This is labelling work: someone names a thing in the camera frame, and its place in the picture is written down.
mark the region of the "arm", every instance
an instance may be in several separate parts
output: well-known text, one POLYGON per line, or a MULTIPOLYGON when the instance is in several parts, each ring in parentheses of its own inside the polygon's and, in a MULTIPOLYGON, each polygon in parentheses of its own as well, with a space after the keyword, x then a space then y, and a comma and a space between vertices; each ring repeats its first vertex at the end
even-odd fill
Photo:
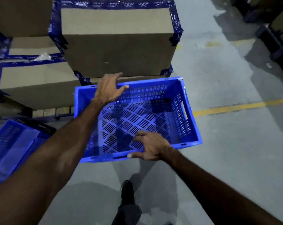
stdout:
POLYGON ((172 148, 160 134, 140 131, 135 141, 143 143, 145 152, 129 158, 163 160, 185 182, 214 224, 283 224, 258 205, 224 182, 207 173, 172 148))
POLYGON ((39 223, 82 158, 100 111, 128 88, 116 88, 120 75, 106 74, 87 108, 58 130, 0 185, 0 224, 39 223))

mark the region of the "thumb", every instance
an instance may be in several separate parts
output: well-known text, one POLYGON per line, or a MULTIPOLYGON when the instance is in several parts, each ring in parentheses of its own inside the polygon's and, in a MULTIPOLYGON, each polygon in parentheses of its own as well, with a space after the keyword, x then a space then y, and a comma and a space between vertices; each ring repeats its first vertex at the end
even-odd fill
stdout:
POLYGON ((121 96, 123 94, 123 92, 128 88, 129 88, 129 85, 122 86, 120 89, 117 90, 117 95, 121 96))
POLYGON ((131 158, 139 158, 142 159, 143 158, 143 153, 142 152, 132 152, 130 154, 128 154, 127 156, 129 159, 131 158))

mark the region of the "crate bottom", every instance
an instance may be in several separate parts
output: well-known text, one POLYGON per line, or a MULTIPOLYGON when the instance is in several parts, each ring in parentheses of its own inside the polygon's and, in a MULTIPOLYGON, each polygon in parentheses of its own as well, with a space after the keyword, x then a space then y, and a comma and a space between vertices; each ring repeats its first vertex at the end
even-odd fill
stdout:
POLYGON ((105 106, 83 157, 91 157, 94 162, 125 159, 126 156, 120 152, 143 149, 141 143, 132 141, 139 130, 158 132, 170 144, 180 143, 171 101, 163 99, 105 106))

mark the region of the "yellow floor line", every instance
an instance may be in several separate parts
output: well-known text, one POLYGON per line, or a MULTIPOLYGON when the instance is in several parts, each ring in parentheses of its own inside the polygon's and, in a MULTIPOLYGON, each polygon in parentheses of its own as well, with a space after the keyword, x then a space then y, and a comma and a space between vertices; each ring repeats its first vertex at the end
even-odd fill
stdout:
POLYGON ((240 104, 240 105, 233 105, 233 106, 223 106, 223 107, 216 107, 216 108, 210 108, 207 110, 199 110, 194 111, 193 115, 194 117, 198 116, 205 116, 205 115, 215 115, 220 113, 228 113, 238 110, 246 110, 246 109, 254 109, 254 108, 261 108, 261 107, 267 107, 267 106, 278 106, 283 104, 282 100, 272 100, 272 101, 266 101, 266 102, 256 102, 256 103, 248 103, 248 104, 240 104))

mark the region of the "concrete floor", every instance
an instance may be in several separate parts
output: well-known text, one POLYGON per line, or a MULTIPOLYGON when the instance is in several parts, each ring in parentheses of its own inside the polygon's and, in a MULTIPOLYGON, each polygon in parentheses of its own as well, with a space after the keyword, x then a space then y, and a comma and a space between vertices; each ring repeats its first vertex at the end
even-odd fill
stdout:
MULTIPOLYGON (((258 25, 244 24, 229 0, 175 1, 185 31, 173 75, 184 78, 192 110, 283 99, 283 73, 253 39, 258 25)), ((181 152, 283 221, 283 105, 196 122, 203 144, 181 152)), ((139 225, 213 224, 165 163, 136 159, 79 164, 40 225, 110 224, 126 179, 137 189, 139 225)))

